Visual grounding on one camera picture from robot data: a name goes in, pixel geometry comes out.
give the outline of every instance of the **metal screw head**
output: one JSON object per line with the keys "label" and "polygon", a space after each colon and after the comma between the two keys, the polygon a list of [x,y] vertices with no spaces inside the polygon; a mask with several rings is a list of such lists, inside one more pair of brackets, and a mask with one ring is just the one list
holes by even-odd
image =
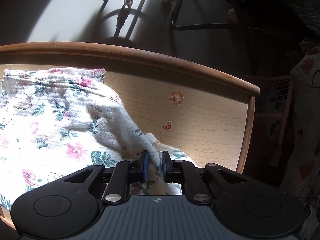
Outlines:
{"label": "metal screw head", "polygon": [[106,195],[106,200],[110,201],[110,202],[117,202],[121,199],[121,196],[118,194],[109,194]]}
{"label": "metal screw head", "polygon": [[199,193],[194,195],[194,200],[199,201],[199,202],[205,202],[210,199],[210,197],[207,194]]}

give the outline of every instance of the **orange sticker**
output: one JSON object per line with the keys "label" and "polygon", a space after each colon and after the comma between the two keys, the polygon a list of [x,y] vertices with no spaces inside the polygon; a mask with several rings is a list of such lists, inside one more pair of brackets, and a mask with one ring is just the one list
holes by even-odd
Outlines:
{"label": "orange sticker", "polygon": [[168,130],[171,129],[171,126],[172,126],[172,122],[171,121],[167,121],[163,124],[163,131],[164,132],[167,132]]}
{"label": "orange sticker", "polygon": [[183,102],[183,94],[178,90],[172,91],[169,100],[175,106],[181,105]]}

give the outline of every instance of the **wooden tray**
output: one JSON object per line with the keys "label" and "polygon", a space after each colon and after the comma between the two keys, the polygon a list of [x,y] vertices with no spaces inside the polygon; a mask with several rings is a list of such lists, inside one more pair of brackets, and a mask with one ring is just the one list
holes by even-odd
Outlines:
{"label": "wooden tray", "polygon": [[[114,89],[144,132],[189,155],[200,167],[218,163],[242,173],[260,89],[246,81],[186,60],[154,52],[81,42],[35,42],[0,47],[4,69],[41,70],[60,66],[105,68]],[[181,105],[169,101],[172,91]],[[163,124],[172,129],[163,131]],[[10,226],[8,214],[1,219]]]}

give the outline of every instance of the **bunny drawing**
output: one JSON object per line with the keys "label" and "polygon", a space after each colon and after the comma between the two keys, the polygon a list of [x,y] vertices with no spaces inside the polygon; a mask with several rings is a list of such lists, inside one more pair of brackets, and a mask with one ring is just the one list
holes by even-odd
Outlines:
{"label": "bunny drawing", "polygon": [[24,92],[26,87],[26,84],[21,85],[21,83],[18,83],[16,91],[14,93],[14,103],[13,107],[17,109],[23,109],[26,110],[29,107],[31,107],[31,99],[30,97]]}

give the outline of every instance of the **floral cloth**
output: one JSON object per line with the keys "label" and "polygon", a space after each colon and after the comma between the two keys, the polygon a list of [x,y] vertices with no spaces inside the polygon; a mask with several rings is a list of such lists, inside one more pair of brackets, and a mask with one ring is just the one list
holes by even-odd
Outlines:
{"label": "floral cloth", "polygon": [[118,94],[102,83],[104,74],[104,69],[71,67],[4,71],[0,204],[6,209],[29,190],[93,163],[113,167],[121,160],[137,159],[143,150],[150,154],[148,180],[132,184],[131,193],[181,194],[179,185],[163,182],[161,150],[169,150],[173,159],[191,159],[178,149],[159,145],[152,134],[146,136]]}

